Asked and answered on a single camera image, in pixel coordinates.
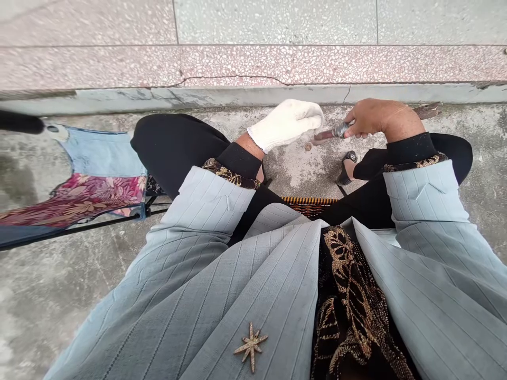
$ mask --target pink terrazzo ledge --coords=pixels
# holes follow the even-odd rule
[[[505,46],[0,49],[0,90],[507,82]]]

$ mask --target concrete curb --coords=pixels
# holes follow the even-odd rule
[[[4,110],[37,116],[160,111],[215,107],[275,106],[287,98],[321,105],[354,104],[364,98],[405,103],[505,103],[507,84],[336,84],[275,87],[167,87],[90,89],[0,101]]]

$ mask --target knee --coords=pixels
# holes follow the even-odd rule
[[[474,158],[472,145],[463,137],[432,133],[431,140],[435,149],[451,160],[459,161],[469,167],[472,166]]]
[[[156,133],[168,127],[177,127],[185,119],[183,113],[155,113],[139,119],[134,130],[134,138],[156,137]]]

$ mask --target chair backrest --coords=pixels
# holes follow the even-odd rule
[[[337,202],[334,198],[301,198],[301,197],[281,197],[290,208],[303,214],[310,220],[318,219],[318,216],[326,208]]]

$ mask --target star-shaped lapel pin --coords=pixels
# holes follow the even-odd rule
[[[262,350],[258,346],[259,343],[265,341],[268,336],[263,335],[259,337],[260,330],[257,331],[254,335],[254,326],[252,325],[252,322],[250,322],[250,338],[243,338],[243,342],[246,344],[242,345],[240,348],[238,348],[236,351],[234,351],[235,354],[239,354],[240,352],[245,351],[245,355],[243,356],[242,363],[245,362],[248,355],[250,355],[250,367],[252,368],[252,373],[255,371],[255,351],[258,353],[262,353]]]

